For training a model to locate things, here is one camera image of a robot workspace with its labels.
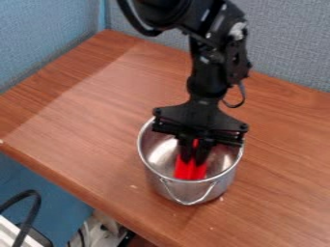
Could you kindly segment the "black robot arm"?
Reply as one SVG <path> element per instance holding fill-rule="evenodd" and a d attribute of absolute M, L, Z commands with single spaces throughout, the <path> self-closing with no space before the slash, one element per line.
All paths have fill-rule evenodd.
<path fill-rule="evenodd" d="M 226 100 L 226 94 L 243 87 L 251 69 L 245 12 L 231 0 L 118 0 L 118 5 L 142 35 L 155 37 L 176 29 L 188 37 L 190 99 L 154 109 L 152 130 L 178 139 L 183 161 L 203 164 L 212 147 L 239 147 L 249 130 L 219 108 L 239 107 Z"/>

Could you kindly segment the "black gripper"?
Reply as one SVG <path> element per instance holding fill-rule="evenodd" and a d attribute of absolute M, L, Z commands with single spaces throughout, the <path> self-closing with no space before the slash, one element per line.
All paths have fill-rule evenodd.
<path fill-rule="evenodd" d="M 204 163 L 214 143 L 243 145 L 249 125 L 227 115 L 214 99 L 191 98 L 179 105 L 156 107 L 152 114 L 152 130 L 179 139 L 179 155 L 184 162 L 192 158 L 195 139 L 200 139 L 195 154 L 198 166 Z"/>

